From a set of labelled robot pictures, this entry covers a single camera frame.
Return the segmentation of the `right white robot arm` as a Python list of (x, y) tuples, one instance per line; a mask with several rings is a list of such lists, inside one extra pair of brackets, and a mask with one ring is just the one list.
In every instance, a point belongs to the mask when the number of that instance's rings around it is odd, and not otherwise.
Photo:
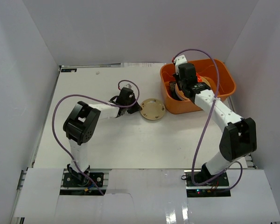
[(199, 173), (191, 174), (196, 186), (212, 186), (218, 177), (235, 161), (257, 149), (256, 123), (231, 111), (213, 90), (199, 82), (196, 69), (188, 62), (174, 63), (177, 87), (192, 103), (207, 112), (207, 120), (213, 120), (222, 131), (218, 153), (202, 165)]

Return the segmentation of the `small beige patterned plate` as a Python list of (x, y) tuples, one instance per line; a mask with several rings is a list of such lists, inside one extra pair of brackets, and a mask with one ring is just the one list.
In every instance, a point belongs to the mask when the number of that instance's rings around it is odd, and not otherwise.
[(148, 98), (140, 104), (142, 110), (140, 111), (143, 118), (155, 121), (161, 119), (165, 113), (165, 105), (158, 99)]

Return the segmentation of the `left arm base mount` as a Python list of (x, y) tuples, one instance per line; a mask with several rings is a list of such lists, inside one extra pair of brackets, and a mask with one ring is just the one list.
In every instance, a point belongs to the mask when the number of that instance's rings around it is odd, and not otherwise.
[[(90, 177), (98, 187), (103, 187), (103, 172), (91, 172), (90, 169), (87, 168), (84, 174)], [(95, 187), (92, 181), (82, 175), (79, 171), (73, 170), (70, 164), (67, 165), (67, 171), (64, 172), (62, 186), (66, 188)]]

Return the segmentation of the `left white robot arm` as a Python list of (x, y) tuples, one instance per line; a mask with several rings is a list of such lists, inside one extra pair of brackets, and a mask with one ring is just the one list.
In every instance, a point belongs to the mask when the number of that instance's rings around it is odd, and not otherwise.
[(93, 137), (99, 120), (118, 118), (126, 112), (133, 114), (141, 110), (135, 94), (130, 87), (121, 88), (119, 95), (106, 104), (76, 103), (66, 119), (63, 130), (70, 143), (70, 153), (74, 157), (68, 164), (68, 171), (78, 186), (89, 182), (88, 141)]

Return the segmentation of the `black floral square plate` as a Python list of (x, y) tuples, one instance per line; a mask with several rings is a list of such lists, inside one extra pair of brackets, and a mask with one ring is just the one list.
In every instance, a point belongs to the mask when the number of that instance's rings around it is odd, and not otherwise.
[(176, 86), (175, 81), (169, 82), (169, 89), (170, 89), (171, 92), (175, 92), (175, 86)]

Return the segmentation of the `small orange round plate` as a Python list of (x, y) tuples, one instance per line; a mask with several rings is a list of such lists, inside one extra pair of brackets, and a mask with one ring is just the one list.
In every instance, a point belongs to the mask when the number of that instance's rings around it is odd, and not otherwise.
[(198, 81), (198, 82), (203, 82), (201, 76), (200, 76), (198, 73), (196, 73), (196, 76), (197, 76), (197, 81)]

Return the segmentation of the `yellow round plate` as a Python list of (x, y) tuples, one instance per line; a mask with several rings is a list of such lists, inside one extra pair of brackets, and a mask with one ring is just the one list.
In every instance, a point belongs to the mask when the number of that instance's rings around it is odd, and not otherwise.
[[(206, 83), (212, 89), (212, 85), (209, 83), (208, 79), (206, 79), (205, 77), (201, 77), (201, 78), (202, 78), (203, 82)], [(178, 96), (178, 98), (180, 100), (182, 100), (182, 101), (189, 101), (189, 99), (185, 97), (183, 92), (178, 89), (178, 85), (177, 84), (175, 86), (175, 92), (176, 92), (176, 95)]]

